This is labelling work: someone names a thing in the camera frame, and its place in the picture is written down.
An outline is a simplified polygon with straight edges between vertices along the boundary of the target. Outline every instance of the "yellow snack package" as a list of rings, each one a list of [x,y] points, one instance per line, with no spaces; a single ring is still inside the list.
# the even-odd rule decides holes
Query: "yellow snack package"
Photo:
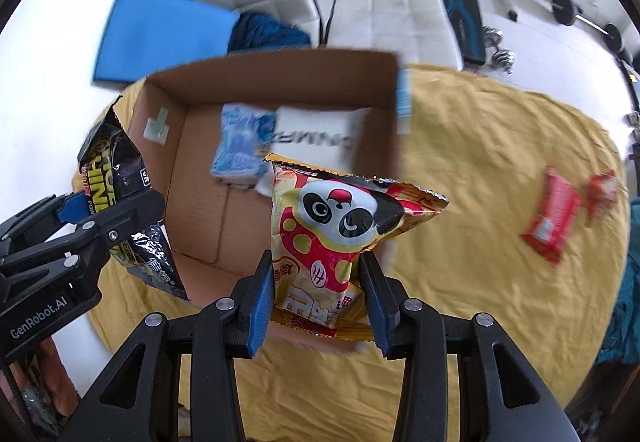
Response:
[[[358,256],[438,215],[446,197],[412,184],[273,162],[271,320],[314,334],[373,340]]]

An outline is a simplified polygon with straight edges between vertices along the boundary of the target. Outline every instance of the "panda nose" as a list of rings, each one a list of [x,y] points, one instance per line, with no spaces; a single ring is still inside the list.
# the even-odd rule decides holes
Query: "panda nose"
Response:
[[[334,200],[337,202],[337,208],[342,209],[342,204],[351,205],[351,193],[342,188],[337,188],[329,193],[329,200]]]

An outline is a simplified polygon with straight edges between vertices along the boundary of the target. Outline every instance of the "blue and white package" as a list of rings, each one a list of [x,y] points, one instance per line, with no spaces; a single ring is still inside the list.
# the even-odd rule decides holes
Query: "blue and white package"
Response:
[[[228,103],[222,107],[222,127],[211,175],[225,182],[253,185],[267,171],[264,156],[273,141],[274,112]]]

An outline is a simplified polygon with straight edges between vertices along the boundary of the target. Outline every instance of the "red wrapper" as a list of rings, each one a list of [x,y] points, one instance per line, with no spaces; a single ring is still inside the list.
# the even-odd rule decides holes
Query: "red wrapper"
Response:
[[[530,228],[521,236],[527,244],[554,267],[560,262],[564,243],[575,222],[582,200],[571,183],[546,168],[545,197]]]
[[[586,207],[589,222],[593,223],[606,215],[618,196],[618,179],[613,170],[593,175],[587,184]]]

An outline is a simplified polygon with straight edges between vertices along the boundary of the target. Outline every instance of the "yellow tablecloth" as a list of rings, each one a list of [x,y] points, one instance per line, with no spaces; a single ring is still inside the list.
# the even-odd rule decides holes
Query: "yellow tablecloth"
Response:
[[[410,70],[403,178],[447,195],[450,205],[395,240],[393,276],[442,313],[491,313],[564,405],[596,356],[625,263],[628,195],[616,147],[592,119],[548,96],[444,68]],[[138,89],[131,86],[116,106],[125,128]],[[604,220],[588,228],[580,210],[557,268],[518,236],[536,213],[547,164],[581,193],[594,172],[614,169],[621,178],[618,202]],[[194,312],[113,260],[100,289],[104,298],[91,320],[112,350],[151,311]],[[267,339],[253,361],[236,363],[246,434],[261,441],[391,440],[402,368],[372,345],[340,356]],[[183,365],[185,405],[188,371]],[[449,439],[456,440],[453,364],[449,381]]]

